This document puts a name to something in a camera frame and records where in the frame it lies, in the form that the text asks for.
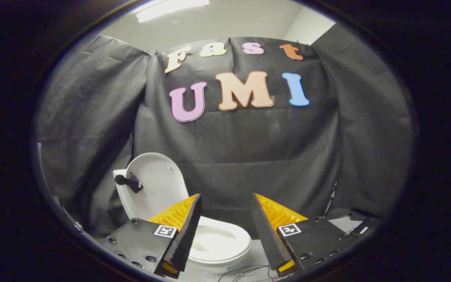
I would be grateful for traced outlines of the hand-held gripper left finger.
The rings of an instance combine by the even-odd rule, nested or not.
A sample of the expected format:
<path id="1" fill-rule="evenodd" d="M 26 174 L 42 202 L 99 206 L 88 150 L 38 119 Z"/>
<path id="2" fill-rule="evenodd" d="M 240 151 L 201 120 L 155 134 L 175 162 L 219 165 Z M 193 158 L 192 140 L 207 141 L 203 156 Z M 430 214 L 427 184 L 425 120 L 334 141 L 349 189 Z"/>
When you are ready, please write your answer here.
<path id="1" fill-rule="evenodd" d="M 201 214 L 202 197 L 194 194 L 147 220 L 129 220 L 101 245 L 144 271 L 178 278 L 186 269 Z"/>

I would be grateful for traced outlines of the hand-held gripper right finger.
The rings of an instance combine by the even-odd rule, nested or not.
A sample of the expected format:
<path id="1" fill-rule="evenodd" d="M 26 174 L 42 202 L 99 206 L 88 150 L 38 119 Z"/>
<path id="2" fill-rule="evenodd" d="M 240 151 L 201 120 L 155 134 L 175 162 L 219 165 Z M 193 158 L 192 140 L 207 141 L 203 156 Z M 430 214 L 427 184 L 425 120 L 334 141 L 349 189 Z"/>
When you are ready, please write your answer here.
<path id="1" fill-rule="evenodd" d="M 358 240 L 322 217 L 307 218 L 260 194 L 252 194 L 251 213 L 269 267 L 279 275 L 311 271 Z"/>

